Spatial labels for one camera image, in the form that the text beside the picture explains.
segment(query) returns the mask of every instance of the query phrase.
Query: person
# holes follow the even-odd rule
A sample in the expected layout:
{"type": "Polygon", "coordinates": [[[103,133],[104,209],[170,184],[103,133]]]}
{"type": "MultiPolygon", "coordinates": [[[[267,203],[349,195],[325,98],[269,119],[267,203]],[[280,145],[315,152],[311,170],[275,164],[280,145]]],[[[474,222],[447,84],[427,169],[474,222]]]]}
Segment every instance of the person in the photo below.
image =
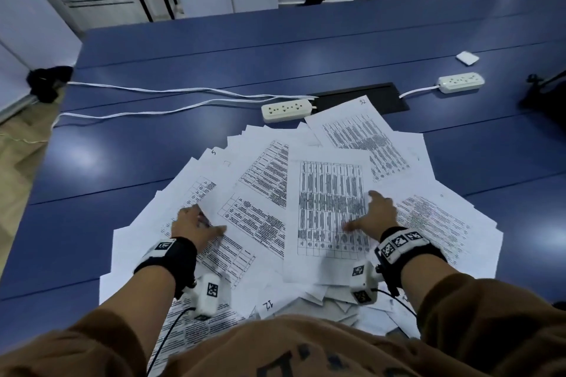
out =
{"type": "MultiPolygon", "coordinates": [[[[388,198],[371,191],[367,215],[347,223],[381,240],[397,227],[388,198]]],[[[181,209],[172,237],[197,252],[224,227],[181,209]]],[[[559,376],[566,375],[566,312],[525,289],[475,280],[421,253],[400,281],[421,339],[377,337],[345,325],[286,315],[237,325],[169,357],[163,376],[559,376]]],[[[2,376],[143,376],[176,286],[158,264],[142,266],[109,300],[63,331],[0,357],[2,376]]]]}

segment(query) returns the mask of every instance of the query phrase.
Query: pile of papers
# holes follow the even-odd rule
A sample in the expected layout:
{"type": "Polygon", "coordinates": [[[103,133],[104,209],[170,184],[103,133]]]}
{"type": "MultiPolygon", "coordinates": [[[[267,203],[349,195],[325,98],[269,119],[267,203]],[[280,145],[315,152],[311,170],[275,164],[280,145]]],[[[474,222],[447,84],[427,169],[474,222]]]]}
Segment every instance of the pile of papers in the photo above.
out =
{"type": "MultiPolygon", "coordinates": [[[[393,131],[365,96],[305,121],[296,129],[248,125],[228,137],[225,149],[191,159],[130,226],[114,232],[100,302],[124,286],[153,244],[170,236],[182,207],[198,203],[212,225],[228,227],[198,256],[195,274],[221,277],[218,314],[206,322],[184,315],[152,374],[161,372],[169,354],[244,320],[287,313],[376,335],[400,327],[419,337],[414,316],[396,301],[379,294],[375,304],[358,307],[349,292],[353,263],[375,262],[377,243],[341,227],[367,212],[371,189],[391,197],[399,224],[425,234],[456,269],[494,277],[502,232],[435,180],[422,134],[393,131]]],[[[187,304],[173,302],[158,345],[187,304]]]]}

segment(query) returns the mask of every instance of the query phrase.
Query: white power strip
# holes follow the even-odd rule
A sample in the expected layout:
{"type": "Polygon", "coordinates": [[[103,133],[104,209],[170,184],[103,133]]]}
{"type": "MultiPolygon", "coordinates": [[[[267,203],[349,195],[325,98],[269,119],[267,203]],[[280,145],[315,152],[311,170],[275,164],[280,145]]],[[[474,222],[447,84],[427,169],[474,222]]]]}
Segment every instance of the white power strip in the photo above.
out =
{"type": "Polygon", "coordinates": [[[449,94],[451,92],[475,90],[485,82],[479,73],[462,73],[438,78],[438,89],[444,94],[449,94]]]}
{"type": "Polygon", "coordinates": [[[265,104],[261,107],[263,121],[279,123],[281,121],[298,120],[311,114],[313,106],[307,99],[289,102],[265,104]]]}

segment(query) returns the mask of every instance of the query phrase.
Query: brown sleeve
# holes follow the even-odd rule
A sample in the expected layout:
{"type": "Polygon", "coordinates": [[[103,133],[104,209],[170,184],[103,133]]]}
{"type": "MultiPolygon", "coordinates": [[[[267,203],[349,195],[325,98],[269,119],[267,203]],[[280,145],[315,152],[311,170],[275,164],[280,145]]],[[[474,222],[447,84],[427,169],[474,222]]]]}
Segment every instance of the brown sleeve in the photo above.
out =
{"type": "Polygon", "coordinates": [[[426,344],[484,373],[566,373],[566,312],[525,289],[451,275],[428,293],[417,322],[426,344]]]}
{"type": "Polygon", "coordinates": [[[145,358],[130,327],[95,310],[64,331],[52,331],[0,356],[0,375],[37,377],[142,377],[145,358]]]}

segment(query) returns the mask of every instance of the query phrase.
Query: hand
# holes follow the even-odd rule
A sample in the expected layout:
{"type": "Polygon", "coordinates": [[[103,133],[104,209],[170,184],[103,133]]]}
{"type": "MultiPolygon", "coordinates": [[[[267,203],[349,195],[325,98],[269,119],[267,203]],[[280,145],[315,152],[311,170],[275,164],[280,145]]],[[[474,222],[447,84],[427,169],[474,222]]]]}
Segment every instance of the hand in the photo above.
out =
{"type": "Polygon", "coordinates": [[[226,225],[208,226],[198,205],[184,207],[177,213],[177,219],[171,224],[171,238],[188,238],[195,245],[198,253],[207,247],[210,240],[222,236],[226,225]]]}
{"type": "Polygon", "coordinates": [[[360,229],[371,238],[380,241],[385,230],[398,226],[397,208],[391,198],[384,198],[377,191],[370,191],[371,203],[367,215],[347,222],[343,226],[345,232],[360,229]]]}

